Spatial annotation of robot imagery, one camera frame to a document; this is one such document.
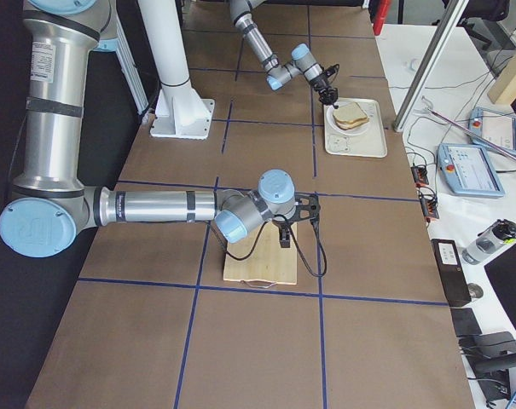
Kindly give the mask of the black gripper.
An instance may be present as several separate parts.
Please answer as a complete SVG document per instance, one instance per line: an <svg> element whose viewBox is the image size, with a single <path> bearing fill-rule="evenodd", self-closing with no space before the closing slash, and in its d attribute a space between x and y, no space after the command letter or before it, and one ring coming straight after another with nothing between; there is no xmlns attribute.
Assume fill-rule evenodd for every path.
<svg viewBox="0 0 516 409"><path fill-rule="evenodd" d="M296 216L287 218L283 215L274 215L272 223L279 230L279 244L283 249L291 247L291 234L293 234L293 225L296 224L299 219Z"/></svg>
<svg viewBox="0 0 516 409"><path fill-rule="evenodd" d="M333 88L324 75L319 75L311 81L312 89L318 94L319 101L324 106L335 106L339 99L337 88Z"/></svg>

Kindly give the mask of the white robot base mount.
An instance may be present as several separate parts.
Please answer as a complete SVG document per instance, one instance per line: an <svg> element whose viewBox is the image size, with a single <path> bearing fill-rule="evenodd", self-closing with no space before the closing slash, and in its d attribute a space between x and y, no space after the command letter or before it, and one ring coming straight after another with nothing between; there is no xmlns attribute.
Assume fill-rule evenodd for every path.
<svg viewBox="0 0 516 409"><path fill-rule="evenodd" d="M191 84L176 4L161 0L138 4L161 87L150 133L205 140L215 101L200 98Z"/></svg>

